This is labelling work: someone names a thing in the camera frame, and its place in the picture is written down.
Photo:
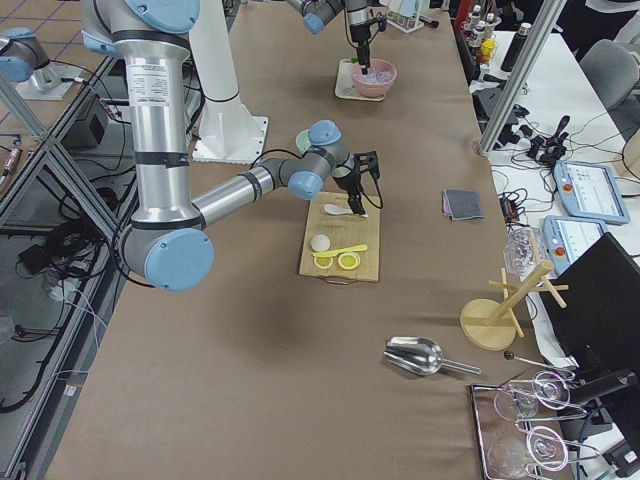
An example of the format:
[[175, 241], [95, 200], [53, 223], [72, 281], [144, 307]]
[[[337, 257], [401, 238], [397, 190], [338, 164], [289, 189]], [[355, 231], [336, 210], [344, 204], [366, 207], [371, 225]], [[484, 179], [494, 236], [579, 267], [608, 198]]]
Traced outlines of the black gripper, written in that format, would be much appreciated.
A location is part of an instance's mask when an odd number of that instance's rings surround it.
[[360, 195], [360, 169], [353, 157], [348, 157], [344, 162], [333, 169], [333, 179], [337, 186], [346, 191], [352, 199], [352, 212], [355, 215], [364, 216], [365, 209]]
[[368, 22], [358, 25], [349, 25], [351, 42], [356, 47], [357, 61], [360, 71], [366, 75], [369, 71], [369, 50], [365, 49], [371, 38], [370, 24]]

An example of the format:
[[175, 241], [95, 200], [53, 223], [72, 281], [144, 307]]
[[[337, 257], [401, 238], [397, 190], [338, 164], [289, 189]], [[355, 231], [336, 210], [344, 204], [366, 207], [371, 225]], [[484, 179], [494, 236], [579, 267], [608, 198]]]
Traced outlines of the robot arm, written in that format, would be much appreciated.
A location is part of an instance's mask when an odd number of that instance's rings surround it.
[[311, 200], [327, 179], [355, 184], [356, 157], [329, 120], [311, 127], [300, 158], [267, 156], [220, 2], [85, 1], [81, 12], [85, 45], [125, 64], [139, 205], [118, 250], [150, 285], [200, 283], [215, 259], [206, 228], [277, 188]]
[[356, 51], [357, 63], [362, 74], [371, 67], [371, 27], [376, 22], [368, 2], [365, 0], [288, 0], [303, 18], [303, 23], [314, 35], [319, 34], [340, 13], [344, 14], [347, 40]]

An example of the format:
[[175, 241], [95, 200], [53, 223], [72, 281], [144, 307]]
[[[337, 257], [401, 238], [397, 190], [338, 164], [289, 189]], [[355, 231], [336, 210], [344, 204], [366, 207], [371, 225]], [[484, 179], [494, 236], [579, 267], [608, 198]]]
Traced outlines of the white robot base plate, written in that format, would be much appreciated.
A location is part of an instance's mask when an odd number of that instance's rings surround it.
[[189, 42], [205, 100], [194, 159], [252, 162], [262, 153], [268, 119], [251, 115], [241, 101], [222, 2], [200, 3]]

